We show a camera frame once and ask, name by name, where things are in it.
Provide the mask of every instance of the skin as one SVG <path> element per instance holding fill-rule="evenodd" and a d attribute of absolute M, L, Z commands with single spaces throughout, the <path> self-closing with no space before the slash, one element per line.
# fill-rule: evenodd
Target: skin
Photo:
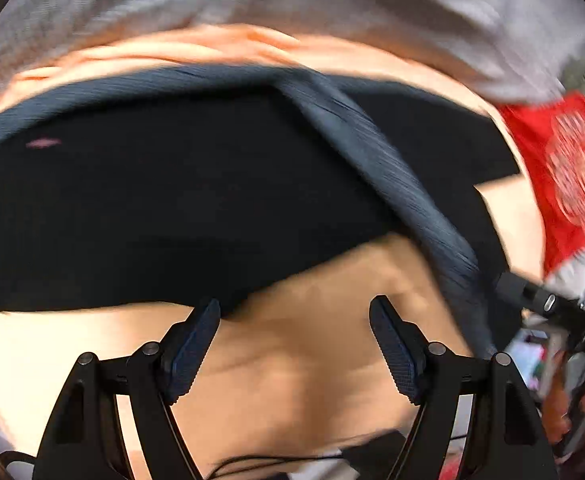
<path fill-rule="evenodd" d="M 563 355 L 560 354 L 555 359 L 557 362 L 563 362 Z M 563 384 L 564 370 L 563 366 L 560 366 L 553 377 L 552 386 L 541 409 L 541 421 L 551 444 L 559 442 L 570 431 L 570 420 L 566 415 L 570 398 L 563 389 Z M 585 413 L 585 395 L 581 400 L 581 408 Z"/>

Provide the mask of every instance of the black mount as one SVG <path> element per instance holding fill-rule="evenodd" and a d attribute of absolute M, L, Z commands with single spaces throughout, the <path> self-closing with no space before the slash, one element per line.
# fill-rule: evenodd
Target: black mount
<path fill-rule="evenodd" d="M 130 396 L 153 480 L 202 480 L 170 405 L 190 389 L 219 323 L 211 301 L 130 356 L 81 354 L 48 420 L 33 480 L 133 480 L 116 395 Z M 539 416 L 507 354 L 486 361 L 429 344 L 385 296 L 371 302 L 370 325 L 399 391 L 421 405 L 389 480 L 437 480 L 464 394 L 475 400 L 459 480 L 556 480 Z"/>

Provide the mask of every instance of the red bag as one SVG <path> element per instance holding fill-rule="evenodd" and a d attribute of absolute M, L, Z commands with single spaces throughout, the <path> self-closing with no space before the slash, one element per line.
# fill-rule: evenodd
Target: red bag
<path fill-rule="evenodd" d="M 526 163 L 546 231 L 544 273 L 585 247 L 585 97 L 501 112 Z"/>

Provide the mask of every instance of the bolt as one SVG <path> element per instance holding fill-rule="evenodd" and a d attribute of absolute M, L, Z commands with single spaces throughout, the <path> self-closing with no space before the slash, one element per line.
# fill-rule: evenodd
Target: bolt
<path fill-rule="evenodd" d="M 89 362 L 92 361 L 92 357 L 93 357 L 92 352 L 84 352 L 79 356 L 77 362 L 79 362 L 80 365 L 87 365 Z"/>
<path fill-rule="evenodd" d="M 495 356 L 495 361 L 497 361 L 501 366 L 508 366 L 510 363 L 512 363 L 510 356 L 508 354 L 504 354 L 503 352 L 499 352 Z"/>
<path fill-rule="evenodd" d="M 428 345 L 428 351 L 433 355 L 444 355 L 446 348 L 441 343 L 434 342 Z"/>
<path fill-rule="evenodd" d="M 543 306 L 543 310 L 545 312 L 550 312 L 550 309 L 552 308 L 552 306 L 555 304 L 555 301 L 557 300 L 557 297 L 554 294 L 550 294 L 547 297 L 546 300 L 546 304 Z"/>
<path fill-rule="evenodd" d="M 144 354 L 146 355 L 154 355 L 157 352 L 159 352 L 159 343 L 155 342 L 155 341 L 151 341 L 149 343 L 146 343 L 143 348 L 141 349 L 142 352 L 144 352 Z"/>

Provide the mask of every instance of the black cable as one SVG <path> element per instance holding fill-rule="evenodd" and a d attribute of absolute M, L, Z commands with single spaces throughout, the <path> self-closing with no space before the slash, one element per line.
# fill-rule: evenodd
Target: black cable
<path fill-rule="evenodd" d="M 8 450 L 0 453 L 0 462 L 3 467 L 8 467 L 13 462 L 25 462 L 34 465 L 36 458 L 21 451 Z"/>
<path fill-rule="evenodd" d="M 213 478 L 219 478 L 222 476 L 234 475 L 238 473 L 245 473 L 246 471 L 252 471 L 254 469 L 261 469 L 264 467 L 270 467 L 273 465 L 281 465 L 290 462 L 314 462 L 315 460 L 339 460 L 341 455 L 334 456 L 269 456 L 269 455 L 241 455 L 229 458 L 221 462 L 211 473 L 206 477 L 206 480 L 212 480 Z M 234 464 L 236 462 L 243 462 L 244 460 L 270 460 L 267 464 L 255 464 L 252 466 L 244 467 L 241 469 L 235 469 L 228 471 L 227 473 L 218 474 L 220 469 L 225 466 Z"/>

